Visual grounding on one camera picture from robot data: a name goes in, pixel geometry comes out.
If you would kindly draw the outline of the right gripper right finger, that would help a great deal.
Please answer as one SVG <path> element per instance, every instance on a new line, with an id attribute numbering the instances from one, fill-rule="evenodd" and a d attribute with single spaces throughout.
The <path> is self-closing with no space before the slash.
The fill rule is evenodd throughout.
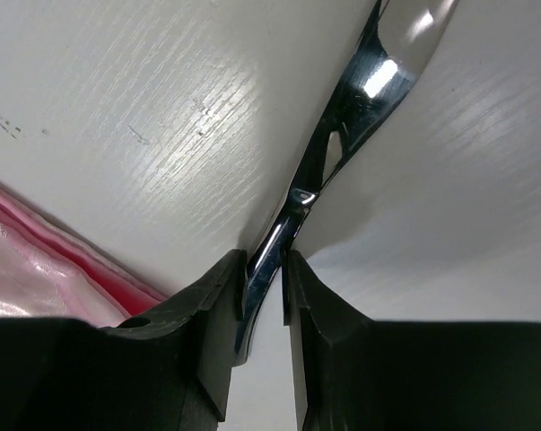
<path id="1" fill-rule="evenodd" d="M 375 321 L 282 262 L 300 430 L 541 430 L 541 322 Z"/>

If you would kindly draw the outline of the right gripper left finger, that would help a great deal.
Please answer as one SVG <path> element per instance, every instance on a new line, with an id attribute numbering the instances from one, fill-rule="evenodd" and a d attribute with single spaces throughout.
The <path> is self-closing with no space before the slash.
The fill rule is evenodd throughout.
<path id="1" fill-rule="evenodd" d="M 0 430 L 215 430 L 225 420 L 246 254 L 117 327 L 0 318 Z"/>

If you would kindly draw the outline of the pink satin cloth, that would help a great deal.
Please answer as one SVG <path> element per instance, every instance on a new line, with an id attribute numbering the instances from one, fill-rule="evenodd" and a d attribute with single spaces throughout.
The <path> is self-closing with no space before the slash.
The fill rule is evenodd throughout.
<path id="1" fill-rule="evenodd" d="M 117 326 L 165 298 L 0 188 L 0 317 Z"/>

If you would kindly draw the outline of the silver knife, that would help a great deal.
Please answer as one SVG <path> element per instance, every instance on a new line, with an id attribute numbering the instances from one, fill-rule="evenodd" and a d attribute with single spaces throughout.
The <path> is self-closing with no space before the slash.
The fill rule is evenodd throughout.
<path id="1" fill-rule="evenodd" d="M 247 265 L 236 366 L 249 358 L 257 316 L 281 257 L 328 183 L 412 90 L 457 7 L 455 1 L 377 1 L 267 232 Z"/>

